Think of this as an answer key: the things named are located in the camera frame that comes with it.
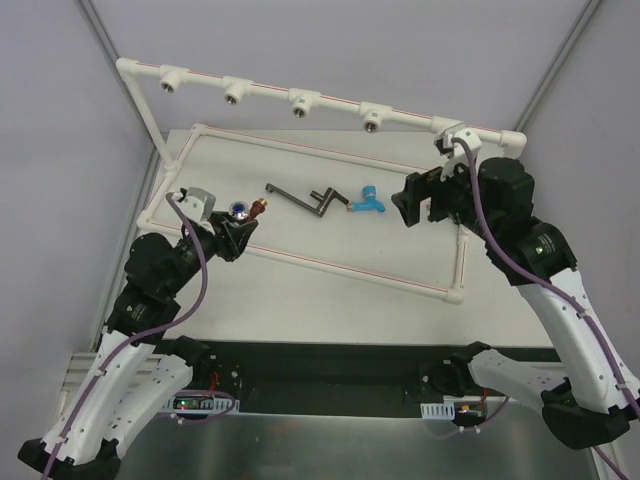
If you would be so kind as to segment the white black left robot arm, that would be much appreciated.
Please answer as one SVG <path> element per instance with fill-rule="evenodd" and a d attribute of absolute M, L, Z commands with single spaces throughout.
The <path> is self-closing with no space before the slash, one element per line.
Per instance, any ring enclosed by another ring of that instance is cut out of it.
<path fill-rule="evenodd" d="M 187 221 L 176 244 L 159 233 L 138 237 L 125 264 L 125 287 L 75 398 L 46 435 L 23 443 L 19 460 L 46 479 L 115 478 L 131 444 L 167 401 L 210 380 L 211 351 L 181 336 L 151 376 L 127 391 L 165 332 L 198 309 L 193 304 L 182 313 L 177 294 L 194 276 L 207 290 L 208 261 L 238 259 L 258 225 L 215 211 L 204 225 Z"/>

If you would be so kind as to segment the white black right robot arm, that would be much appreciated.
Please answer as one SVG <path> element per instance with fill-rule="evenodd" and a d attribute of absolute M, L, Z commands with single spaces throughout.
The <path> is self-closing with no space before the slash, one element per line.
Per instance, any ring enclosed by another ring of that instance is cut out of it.
<path fill-rule="evenodd" d="M 539 413 L 554 437 L 574 450 L 621 437 L 639 417 L 639 380 L 591 312 L 564 235 L 534 216 L 533 177 L 516 159 L 489 158 L 479 166 L 475 195 L 466 165 L 457 165 L 447 179 L 441 173 L 412 173 L 392 195 L 405 225 L 419 223 L 421 204 L 428 201 L 429 221 L 450 219 L 481 238 L 491 263 L 542 323 L 564 372 L 545 373 L 474 342 L 431 370 L 430 385 L 457 397 L 481 387 L 499 391 Z M 476 198 L 484 221 L 477 218 Z"/>

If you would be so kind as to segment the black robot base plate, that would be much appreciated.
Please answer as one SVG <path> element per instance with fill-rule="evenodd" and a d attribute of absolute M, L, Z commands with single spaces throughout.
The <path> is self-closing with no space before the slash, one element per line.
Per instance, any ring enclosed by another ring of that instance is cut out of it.
<path fill-rule="evenodd" d="M 211 399 L 226 393 L 248 413 L 410 418 L 422 403 L 447 396 L 499 393 L 512 387 L 475 380 L 470 364 L 481 353 L 503 373 L 525 370 L 523 386 L 543 404 L 575 401 L 563 373 L 545 373 L 535 360 L 553 360 L 549 349 L 492 350 L 482 342 L 446 346 L 365 346 L 293 343 L 164 341 L 162 354 L 183 354 L 193 368 L 185 390 Z"/>

